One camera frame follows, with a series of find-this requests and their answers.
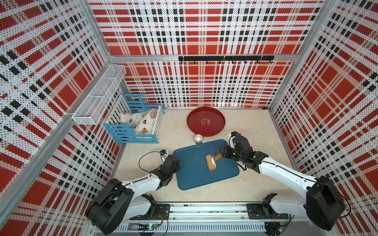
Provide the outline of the teal plastic tray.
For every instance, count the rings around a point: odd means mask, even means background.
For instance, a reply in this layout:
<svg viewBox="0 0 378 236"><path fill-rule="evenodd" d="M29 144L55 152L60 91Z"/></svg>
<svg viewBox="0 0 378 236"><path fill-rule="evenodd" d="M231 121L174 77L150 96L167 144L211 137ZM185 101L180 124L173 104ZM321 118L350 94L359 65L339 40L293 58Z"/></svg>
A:
<svg viewBox="0 0 378 236"><path fill-rule="evenodd" d="M175 150L173 155L181 167L176 173L179 188L189 190L238 176L240 171L235 161L223 157L215 162L216 170L209 171L206 156L219 154L224 146L226 141L220 139Z"/></svg>

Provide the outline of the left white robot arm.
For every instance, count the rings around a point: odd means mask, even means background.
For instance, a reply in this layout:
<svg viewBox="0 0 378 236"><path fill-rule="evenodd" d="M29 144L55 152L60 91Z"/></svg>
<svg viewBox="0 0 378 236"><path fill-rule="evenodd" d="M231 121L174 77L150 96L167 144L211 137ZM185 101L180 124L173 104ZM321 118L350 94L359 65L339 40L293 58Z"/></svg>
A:
<svg viewBox="0 0 378 236"><path fill-rule="evenodd" d="M160 156L164 162L146 176L125 182L111 179L89 203L85 216L104 235L113 233L123 219L154 216L157 202L149 193L167 186L181 170L176 156L162 152Z"/></svg>

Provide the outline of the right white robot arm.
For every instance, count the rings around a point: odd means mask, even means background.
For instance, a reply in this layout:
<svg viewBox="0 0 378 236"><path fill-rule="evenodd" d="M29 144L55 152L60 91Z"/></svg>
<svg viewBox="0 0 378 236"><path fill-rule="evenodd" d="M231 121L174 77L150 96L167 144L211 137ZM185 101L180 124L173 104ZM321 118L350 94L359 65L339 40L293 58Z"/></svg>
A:
<svg viewBox="0 0 378 236"><path fill-rule="evenodd" d="M284 197L270 193L261 203L265 217L288 214L305 217L323 230L331 230L337 221L344 218L350 204L336 189L333 181L325 176L308 176L277 162L269 155L255 151L247 138L238 132L231 132L229 143L221 149L224 158L242 162L245 169L269 176L286 185L300 195L299 198Z"/></svg>

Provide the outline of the wooden rolling pin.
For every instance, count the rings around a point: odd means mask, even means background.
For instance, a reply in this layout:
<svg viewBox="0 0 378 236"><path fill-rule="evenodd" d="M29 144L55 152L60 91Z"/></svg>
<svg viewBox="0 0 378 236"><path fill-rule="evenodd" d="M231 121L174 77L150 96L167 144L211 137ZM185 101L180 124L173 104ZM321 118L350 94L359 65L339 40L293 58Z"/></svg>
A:
<svg viewBox="0 0 378 236"><path fill-rule="evenodd" d="M219 159L222 158L222 154L218 153L216 155L212 155L212 154L206 155L205 159L206 159L206 163L207 163L207 166L208 166L208 169L209 169L210 172L215 171L214 165L212 163L212 158L214 158L215 161L217 162Z"/></svg>

